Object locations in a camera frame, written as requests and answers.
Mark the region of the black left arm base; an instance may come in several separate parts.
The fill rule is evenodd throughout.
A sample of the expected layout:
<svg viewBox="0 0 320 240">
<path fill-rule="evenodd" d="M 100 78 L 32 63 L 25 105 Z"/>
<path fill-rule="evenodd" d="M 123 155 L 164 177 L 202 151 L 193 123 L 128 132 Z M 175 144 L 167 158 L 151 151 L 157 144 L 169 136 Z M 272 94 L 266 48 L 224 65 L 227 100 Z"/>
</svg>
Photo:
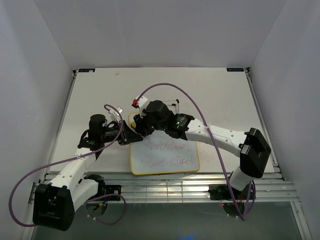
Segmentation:
<svg viewBox="0 0 320 240">
<path fill-rule="evenodd" d="M 102 197 L 107 195 L 107 197 L 103 197 L 97 200 L 97 203 L 89 202 L 85 205 L 85 210 L 89 217 L 97 218 L 104 215 L 108 208 L 108 203 L 118 202 L 121 200 L 119 196 L 122 190 L 121 185 L 106 185 L 102 192 L 97 193 L 96 195 L 89 198 L 89 200 Z"/>
</svg>

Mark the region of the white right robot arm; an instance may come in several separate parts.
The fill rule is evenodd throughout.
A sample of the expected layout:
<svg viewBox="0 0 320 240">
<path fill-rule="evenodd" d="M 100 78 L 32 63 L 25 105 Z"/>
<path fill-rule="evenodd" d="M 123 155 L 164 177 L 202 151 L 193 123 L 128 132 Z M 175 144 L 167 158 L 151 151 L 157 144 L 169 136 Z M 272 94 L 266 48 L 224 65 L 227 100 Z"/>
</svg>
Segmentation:
<svg viewBox="0 0 320 240">
<path fill-rule="evenodd" d="M 184 113 L 173 113 L 160 100 L 134 99 L 132 106 L 139 110 L 130 129 L 133 139 L 141 141 L 155 131 L 166 133 L 173 139 L 200 142 L 232 153 L 239 158 L 238 167 L 231 173 L 226 194 L 237 199 L 253 179 L 263 176 L 271 154 L 271 147 L 259 129 L 233 131 Z"/>
</svg>

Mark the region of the yellow framed whiteboard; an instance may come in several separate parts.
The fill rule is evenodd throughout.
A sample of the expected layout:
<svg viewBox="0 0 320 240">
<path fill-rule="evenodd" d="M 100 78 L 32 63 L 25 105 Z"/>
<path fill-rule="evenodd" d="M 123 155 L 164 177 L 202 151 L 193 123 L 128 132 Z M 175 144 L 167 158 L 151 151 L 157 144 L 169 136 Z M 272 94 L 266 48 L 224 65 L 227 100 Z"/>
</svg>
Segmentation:
<svg viewBox="0 0 320 240">
<path fill-rule="evenodd" d="M 143 141 L 131 143 L 130 170 L 136 176 L 197 172 L 200 169 L 195 141 L 175 139 L 154 131 Z"/>
</svg>

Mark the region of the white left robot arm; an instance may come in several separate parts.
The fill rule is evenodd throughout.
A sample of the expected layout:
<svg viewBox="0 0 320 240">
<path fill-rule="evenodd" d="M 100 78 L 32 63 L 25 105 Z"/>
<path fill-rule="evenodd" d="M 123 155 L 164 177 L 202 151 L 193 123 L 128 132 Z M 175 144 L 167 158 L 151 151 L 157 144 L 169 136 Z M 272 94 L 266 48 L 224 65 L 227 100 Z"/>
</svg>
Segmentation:
<svg viewBox="0 0 320 240">
<path fill-rule="evenodd" d="M 129 128 L 124 120 L 108 125 L 103 114 L 90 117 L 88 130 L 79 141 L 75 159 L 49 183 L 41 183 L 34 194 L 32 221 L 36 225 L 66 231 L 71 226 L 75 212 L 88 200 L 119 201 L 119 193 L 105 184 L 98 174 L 86 174 L 96 162 L 102 148 L 112 141 L 125 146 L 141 142 L 143 137 Z"/>
</svg>

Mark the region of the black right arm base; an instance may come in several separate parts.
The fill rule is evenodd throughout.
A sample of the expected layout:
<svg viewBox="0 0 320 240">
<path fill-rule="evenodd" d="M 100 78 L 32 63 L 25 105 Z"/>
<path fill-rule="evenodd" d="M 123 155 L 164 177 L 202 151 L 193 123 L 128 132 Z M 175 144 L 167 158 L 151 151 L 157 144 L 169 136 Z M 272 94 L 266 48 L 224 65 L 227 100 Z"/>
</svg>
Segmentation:
<svg viewBox="0 0 320 240">
<path fill-rule="evenodd" d="M 233 188 L 232 191 L 240 213 L 246 216 L 253 208 L 256 200 L 255 183 L 248 183 L 243 191 Z M 223 210 L 231 217 L 239 217 L 227 185 L 210 184 L 208 186 L 208 193 L 210 200 L 230 201 L 229 203 L 222 203 Z"/>
</svg>

